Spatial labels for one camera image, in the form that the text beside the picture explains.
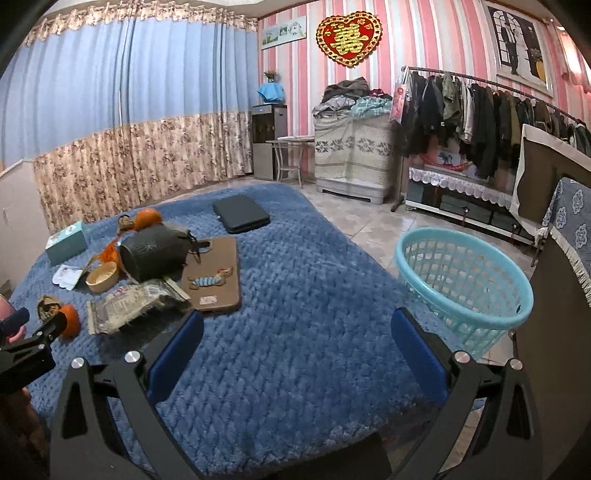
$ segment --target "metal screw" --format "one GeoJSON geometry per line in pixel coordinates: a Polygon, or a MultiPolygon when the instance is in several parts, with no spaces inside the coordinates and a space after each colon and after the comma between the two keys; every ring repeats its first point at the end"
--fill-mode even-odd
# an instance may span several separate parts
{"type": "Polygon", "coordinates": [[[77,356],[74,360],[72,360],[72,368],[78,370],[84,366],[84,359],[81,356],[77,356]]]}
{"type": "Polygon", "coordinates": [[[523,363],[521,363],[521,360],[517,360],[516,358],[512,358],[511,361],[509,362],[509,365],[511,366],[511,368],[513,370],[522,370],[523,369],[523,363]]]}
{"type": "Polygon", "coordinates": [[[470,354],[467,352],[456,352],[453,357],[459,364],[466,364],[470,361],[470,354]]]}
{"type": "Polygon", "coordinates": [[[132,350],[125,354],[125,361],[129,364],[134,364],[139,360],[140,357],[141,354],[137,350],[132,350]]]}

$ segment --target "ceiling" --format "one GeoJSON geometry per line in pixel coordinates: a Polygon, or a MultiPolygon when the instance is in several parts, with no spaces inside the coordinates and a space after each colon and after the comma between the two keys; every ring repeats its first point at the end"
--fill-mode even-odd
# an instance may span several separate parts
{"type": "MultiPolygon", "coordinates": [[[[61,11],[71,10],[75,5],[80,8],[83,5],[105,4],[106,1],[84,2],[83,0],[58,0],[47,13],[56,14],[61,11]]],[[[301,0],[215,0],[213,2],[189,1],[191,4],[202,4],[211,7],[225,7],[235,11],[237,14],[249,17],[264,17],[273,12],[281,11],[292,5],[300,5],[301,0]]],[[[501,3],[523,10],[538,18],[549,20],[552,18],[550,11],[538,0],[502,0],[501,3]]]]}

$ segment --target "gold double happiness character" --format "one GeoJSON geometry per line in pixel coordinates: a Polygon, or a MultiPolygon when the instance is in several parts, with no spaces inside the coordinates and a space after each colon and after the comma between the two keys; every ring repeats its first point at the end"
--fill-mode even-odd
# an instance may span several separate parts
{"type": "Polygon", "coordinates": [[[330,46],[334,47],[339,55],[346,53],[359,53],[363,48],[363,41],[369,40],[367,35],[361,35],[359,25],[351,23],[347,26],[339,25],[333,30],[335,42],[330,46]]]}

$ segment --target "clothing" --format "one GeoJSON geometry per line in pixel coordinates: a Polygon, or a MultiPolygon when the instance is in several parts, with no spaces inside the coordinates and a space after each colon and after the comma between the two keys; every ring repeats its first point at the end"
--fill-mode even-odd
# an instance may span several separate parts
{"type": "Polygon", "coordinates": [[[574,129],[574,134],[577,140],[577,150],[591,157],[591,146],[589,145],[589,140],[587,140],[587,127],[583,124],[578,124],[574,129]]]}
{"type": "Polygon", "coordinates": [[[558,120],[558,138],[560,138],[561,140],[564,140],[564,141],[568,141],[569,140],[569,133],[568,133],[567,127],[566,127],[566,121],[564,120],[564,117],[562,116],[561,113],[556,115],[556,117],[558,120]]]}
{"type": "Polygon", "coordinates": [[[499,137],[502,144],[506,147],[506,152],[511,145],[512,128],[511,128],[511,104],[509,103],[509,96],[505,92],[499,93],[499,137]]]}
{"type": "Polygon", "coordinates": [[[494,174],[496,158],[496,122],[492,90],[484,89],[477,84],[472,85],[474,102],[477,110],[475,115],[474,135],[470,160],[476,164],[476,175],[486,179],[494,174]]]}
{"type": "Polygon", "coordinates": [[[464,104],[464,125],[463,134],[460,140],[471,143],[472,132],[474,131],[474,98],[472,90],[462,83],[462,101],[464,104]]]}
{"type": "Polygon", "coordinates": [[[536,102],[534,107],[534,119],[535,127],[544,130],[545,132],[552,133],[552,120],[550,119],[550,113],[548,107],[544,102],[536,102]]]}
{"type": "Polygon", "coordinates": [[[386,100],[392,100],[392,95],[389,95],[387,93],[384,93],[384,91],[381,88],[377,88],[372,90],[369,93],[370,97],[379,97],[379,98],[384,98],[386,100]]]}
{"type": "Polygon", "coordinates": [[[443,120],[443,95],[437,88],[435,78],[430,77],[423,93],[420,121],[426,134],[437,134],[443,120]]]}
{"type": "Polygon", "coordinates": [[[370,118],[372,116],[387,115],[392,109],[392,100],[378,97],[361,97],[351,107],[353,118],[370,118]]]}
{"type": "Polygon", "coordinates": [[[485,120],[485,91],[480,85],[473,83],[470,87],[474,98],[474,129],[472,134],[472,147],[476,147],[486,140],[486,120],[485,120]]]}
{"type": "Polygon", "coordinates": [[[312,110],[312,116],[318,116],[322,112],[339,112],[341,110],[350,110],[355,104],[355,100],[352,98],[345,97],[343,95],[337,95],[330,98],[325,103],[316,105],[312,110]]]}
{"type": "Polygon", "coordinates": [[[443,76],[443,121],[448,124],[458,125],[462,120],[460,99],[456,84],[450,73],[443,76]]]}
{"type": "Polygon", "coordinates": [[[531,106],[531,100],[526,98],[523,101],[523,104],[525,105],[525,111],[527,112],[527,118],[528,118],[527,124],[534,127],[535,126],[535,115],[534,115],[534,108],[531,106]]]}
{"type": "Polygon", "coordinates": [[[509,92],[506,95],[511,107],[511,145],[521,145],[521,128],[519,128],[519,117],[515,110],[515,100],[509,92]]]}
{"type": "Polygon", "coordinates": [[[324,96],[321,103],[326,103],[332,97],[343,95],[357,101],[358,98],[369,95],[369,85],[367,80],[359,77],[355,80],[343,80],[336,85],[328,85],[324,90],[324,96]]]}
{"type": "Polygon", "coordinates": [[[569,125],[567,127],[567,137],[569,139],[569,144],[573,148],[577,148],[577,135],[574,133],[574,126],[569,125]]]}
{"type": "Polygon", "coordinates": [[[409,77],[407,101],[404,104],[401,121],[402,128],[399,129],[401,132],[399,144],[405,157],[425,153],[428,148],[428,136],[423,131],[419,115],[423,105],[423,93],[427,86],[427,79],[417,72],[413,72],[409,77]]]}
{"type": "Polygon", "coordinates": [[[521,100],[516,100],[515,111],[517,112],[517,118],[519,119],[519,125],[521,130],[523,130],[524,125],[531,125],[525,102],[522,102],[521,100]]]}

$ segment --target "blue gripper pad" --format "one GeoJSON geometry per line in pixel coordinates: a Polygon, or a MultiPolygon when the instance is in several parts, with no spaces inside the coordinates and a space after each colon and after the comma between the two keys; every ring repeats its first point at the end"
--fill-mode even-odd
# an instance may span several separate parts
{"type": "Polygon", "coordinates": [[[408,320],[410,313],[398,309],[392,315],[392,337],[404,355],[423,394],[440,408],[447,401],[447,372],[408,320]]]}
{"type": "Polygon", "coordinates": [[[203,338],[203,317],[194,311],[148,372],[146,397],[152,405],[166,400],[203,338]]]}

